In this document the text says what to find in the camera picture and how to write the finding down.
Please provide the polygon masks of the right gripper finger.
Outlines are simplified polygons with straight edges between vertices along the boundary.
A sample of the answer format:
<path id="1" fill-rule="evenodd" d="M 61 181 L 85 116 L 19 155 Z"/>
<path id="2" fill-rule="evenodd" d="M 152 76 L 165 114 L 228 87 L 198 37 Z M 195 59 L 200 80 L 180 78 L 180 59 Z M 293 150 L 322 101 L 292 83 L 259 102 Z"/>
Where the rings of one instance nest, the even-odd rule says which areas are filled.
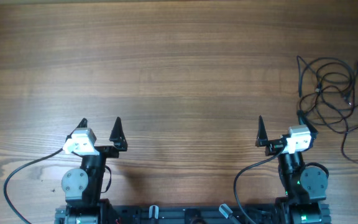
<path id="1" fill-rule="evenodd" d="M 268 144 L 269 144 L 269 139 L 265 129 L 264 121 L 262 116 L 259 116 L 259 128 L 257 131 L 255 145 L 257 147 L 263 147 L 263 146 L 267 146 Z"/>
<path id="2" fill-rule="evenodd" d="M 306 125 L 307 128 L 309 129 L 310 133 L 311 133 L 311 137 L 316 137 L 318 134 L 317 129 L 308 121 L 308 119 L 306 118 L 305 113 L 302 110 L 298 110 L 296 112 L 297 117 L 298 117 L 298 122 L 300 125 Z"/>

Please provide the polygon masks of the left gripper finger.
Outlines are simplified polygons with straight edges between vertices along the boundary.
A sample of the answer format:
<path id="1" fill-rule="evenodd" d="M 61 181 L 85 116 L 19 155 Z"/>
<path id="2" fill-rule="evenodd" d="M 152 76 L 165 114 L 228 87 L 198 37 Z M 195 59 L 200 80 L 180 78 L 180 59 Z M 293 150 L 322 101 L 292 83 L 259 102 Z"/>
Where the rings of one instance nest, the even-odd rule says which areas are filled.
<path id="1" fill-rule="evenodd" d="M 77 128 L 87 128 L 88 127 L 88 120 L 86 118 L 83 118 L 80 123 L 77 125 L 77 127 L 66 137 L 66 140 L 71 139 L 71 135 L 74 133 L 74 131 Z"/>
<path id="2" fill-rule="evenodd" d="M 113 142 L 114 147 L 118 151 L 127 151 L 128 144 L 126 141 L 126 137 L 124 135 L 124 131 L 122 128 L 122 121 L 120 117 L 116 118 L 113 129 L 111 131 L 109 141 Z"/>

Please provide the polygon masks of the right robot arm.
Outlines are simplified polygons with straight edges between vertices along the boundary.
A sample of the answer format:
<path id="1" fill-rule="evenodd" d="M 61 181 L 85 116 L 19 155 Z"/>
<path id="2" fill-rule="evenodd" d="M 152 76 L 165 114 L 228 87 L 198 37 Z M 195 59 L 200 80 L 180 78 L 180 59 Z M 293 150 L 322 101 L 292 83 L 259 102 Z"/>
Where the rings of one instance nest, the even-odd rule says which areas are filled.
<path id="1" fill-rule="evenodd" d="M 331 223 L 326 200 L 329 171 L 317 163 L 305 163 L 303 153 L 313 147 L 317 129 L 297 111 L 298 126 L 290 126 L 288 133 L 271 140 L 267 136 L 264 121 L 259 117 L 255 145 L 265 148 L 266 156 L 278 159 L 278 174 L 286 191 L 285 197 L 275 200 L 273 223 L 324 224 Z"/>

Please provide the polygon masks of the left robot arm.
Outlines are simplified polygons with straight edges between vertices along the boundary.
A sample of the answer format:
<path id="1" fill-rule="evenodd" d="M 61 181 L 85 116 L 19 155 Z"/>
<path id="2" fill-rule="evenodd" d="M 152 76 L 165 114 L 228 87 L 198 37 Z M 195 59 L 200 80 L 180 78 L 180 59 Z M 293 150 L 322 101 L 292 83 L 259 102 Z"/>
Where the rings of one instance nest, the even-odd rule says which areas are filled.
<path id="1" fill-rule="evenodd" d="M 63 145 L 66 154 L 81 157 L 79 168 L 70 169 L 62 177 L 62 190 L 66 206 L 56 209 L 55 223 L 119 223 L 120 217 L 108 199 L 102 199 L 103 177 L 106 159 L 117 159 L 128 145 L 122 128 L 122 121 L 116 118 L 109 141 L 111 146 L 97 146 L 96 136 L 88 127 L 88 120 L 82 119 L 79 125 L 67 136 Z"/>

